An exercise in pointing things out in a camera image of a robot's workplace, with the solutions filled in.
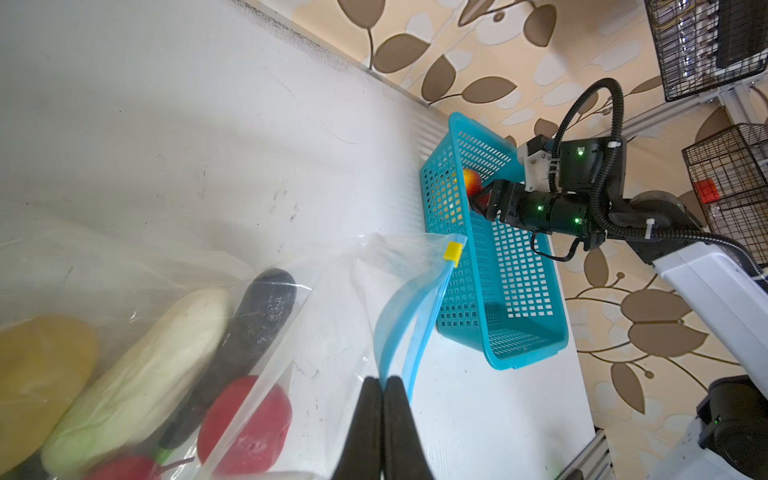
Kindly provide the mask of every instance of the pale green vegetable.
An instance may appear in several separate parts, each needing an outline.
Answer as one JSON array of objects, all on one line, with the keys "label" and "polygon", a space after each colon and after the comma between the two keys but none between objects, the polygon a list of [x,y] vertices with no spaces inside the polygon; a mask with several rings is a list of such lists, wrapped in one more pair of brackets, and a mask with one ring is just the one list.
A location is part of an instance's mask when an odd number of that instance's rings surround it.
[{"label": "pale green vegetable", "polygon": [[219,288],[176,302],[74,401],[43,445],[45,469],[69,478],[145,440],[208,364],[231,315],[230,298]]}]

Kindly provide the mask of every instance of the teal plastic basket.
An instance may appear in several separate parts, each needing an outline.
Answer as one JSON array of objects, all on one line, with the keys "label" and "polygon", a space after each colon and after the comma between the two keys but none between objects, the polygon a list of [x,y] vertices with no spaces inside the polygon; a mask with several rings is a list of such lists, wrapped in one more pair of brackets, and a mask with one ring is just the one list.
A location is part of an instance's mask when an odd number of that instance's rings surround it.
[{"label": "teal plastic basket", "polygon": [[[483,184],[521,182],[515,148],[462,114],[421,170],[427,231],[466,235],[467,245],[445,292],[438,331],[480,350],[495,369],[517,369],[553,356],[568,344],[568,320],[554,261],[531,252],[531,234],[488,222],[469,208],[462,168]],[[548,235],[536,248],[551,254]]]}]

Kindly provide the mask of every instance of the black wire mesh basket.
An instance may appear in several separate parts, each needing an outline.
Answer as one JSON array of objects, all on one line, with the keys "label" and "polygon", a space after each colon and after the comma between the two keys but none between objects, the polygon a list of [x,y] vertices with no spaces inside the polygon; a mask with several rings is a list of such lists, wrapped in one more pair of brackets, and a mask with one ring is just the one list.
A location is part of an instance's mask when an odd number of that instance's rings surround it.
[{"label": "black wire mesh basket", "polygon": [[684,149],[683,158],[710,230],[768,266],[768,126],[733,125]]},{"label": "black wire mesh basket", "polygon": [[645,6],[667,101],[766,69],[766,0],[645,0]]}]

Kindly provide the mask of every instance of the floral wallpaper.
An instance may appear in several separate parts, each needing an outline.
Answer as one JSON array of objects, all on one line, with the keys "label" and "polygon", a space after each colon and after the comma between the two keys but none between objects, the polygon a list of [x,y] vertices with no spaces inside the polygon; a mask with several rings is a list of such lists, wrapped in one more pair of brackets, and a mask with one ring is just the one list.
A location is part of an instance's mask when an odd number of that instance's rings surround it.
[{"label": "floral wallpaper", "polygon": [[[625,118],[664,102],[642,0],[261,0],[382,80],[513,144],[553,136],[599,78],[624,88]],[[750,94],[768,117],[761,85]],[[610,127],[611,98],[593,95],[567,137]],[[707,104],[629,140],[625,197],[677,195],[702,215],[680,151],[728,126]],[[553,237],[558,254],[571,239]],[[694,417],[706,386],[743,370],[670,285],[609,240],[560,272],[595,425],[619,480],[640,480]]]}]

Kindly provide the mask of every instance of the white table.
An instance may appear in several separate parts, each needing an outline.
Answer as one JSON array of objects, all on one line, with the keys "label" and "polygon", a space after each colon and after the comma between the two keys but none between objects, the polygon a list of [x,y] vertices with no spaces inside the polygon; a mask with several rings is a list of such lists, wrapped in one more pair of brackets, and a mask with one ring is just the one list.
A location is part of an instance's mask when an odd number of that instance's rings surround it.
[{"label": "white table", "polygon": [[[222,0],[1,3],[0,199],[257,269],[423,231],[445,118],[270,22]],[[441,480],[554,478],[594,434],[573,342],[498,372],[435,334],[412,410]]]}]

